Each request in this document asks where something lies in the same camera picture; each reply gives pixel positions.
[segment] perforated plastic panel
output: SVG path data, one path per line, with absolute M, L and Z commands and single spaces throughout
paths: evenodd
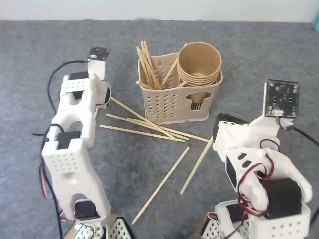
M 75 235 L 74 239 L 91 239 L 93 237 L 93 233 L 94 231 L 92 227 L 81 224 L 81 227 Z
M 222 233 L 218 221 L 209 220 L 207 227 L 202 235 L 203 239 L 222 239 Z
M 90 84 L 91 81 L 86 81 L 85 79 L 63 81 L 60 95 L 63 96 L 67 92 L 84 91 Z
M 239 224 L 240 224 L 240 222 L 233 223 L 234 228 L 237 228 L 239 226 Z M 249 239 L 248 220 L 244 221 L 243 225 L 240 226 L 240 228 L 238 229 L 238 232 L 243 239 Z
M 110 239 L 131 239 L 124 220 L 117 218 L 110 230 Z

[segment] gray carpet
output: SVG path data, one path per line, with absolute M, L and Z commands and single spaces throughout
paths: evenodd
M 46 96 L 52 70 L 69 60 L 85 59 L 92 46 L 111 48 L 106 80 L 113 96 L 143 113 L 136 86 L 135 46 L 146 40 L 153 55 L 178 51 L 186 42 L 206 41 L 223 58 L 224 82 L 205 122 L 172 125 L 202 137 L 211 136 L 219 112 L 253 120 L 261 114 L 263 83 L 267 78 L 301 83 L 300 117 L 296 125 L 319 139 L 319 33 L 311 24 L 186 22 L 186 21 L 0 21 L 0 234 L 4 239 L 57 238 L 52 202 L 43 199 L 38 185 L 41 139 L 53 117 Z M 83 64 L 67 66 L 53 79 L 52 95 L 65 74 L 85 70 Z M 100 123 L 138 130 L 115 119 L 130 113 L 114 103 L 100 111 Z M 281 132 L 282 152 L 312 184 L 313 210 L 319 204 L 319 149 L 296 132 Z M 199 219 L 214 206 L 236 198 L 224 173 L 224 164 L 210 150 L 186 193 L 179 194 L 205 147 L 152 139 L 98 128 L 90 150 L 113 211 L 130 223 L 184 149 L 191 150 L 158 196 L 132 227 L 138 239 L 192 238 Z M 67 230 L 70 223 L 64 223 Z M 319 221 L 309 238 L 319 237 Z

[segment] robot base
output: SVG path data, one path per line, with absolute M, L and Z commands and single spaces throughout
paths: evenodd
M 238 205 L 237 200 L 219 203 L 215 207 L 218 220 L 208 220 L 203 229 L 203 239 L 222 239 L 232 233 L 241 223 L 238 210 L 229 210 L 229 206 Z M 243 225 L 234 233 L 232 239 L 303 239 L 308 235 L 310 209 L 302 204 L 302 212 L 297 215 L 266 219 L 249 215 Z

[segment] basket hole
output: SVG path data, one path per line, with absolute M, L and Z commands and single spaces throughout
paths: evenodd
M 190 110 L 201 110 L 202 104 L 206 98 L 211 97 L 211 93 L 209 92 L 197 92 L 188 95 L 186 98 L 191 99 L 191 107 Z
M 158 61 L 158 63 L 156 64 L 158 67 L 161 67 L 161 66 L 163 66 L 163 61 Z

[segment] circuit board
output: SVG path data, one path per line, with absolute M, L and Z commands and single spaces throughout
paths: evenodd
M 266 117 L 296 118 L 299 82 L 268 79 L 265 103 Z

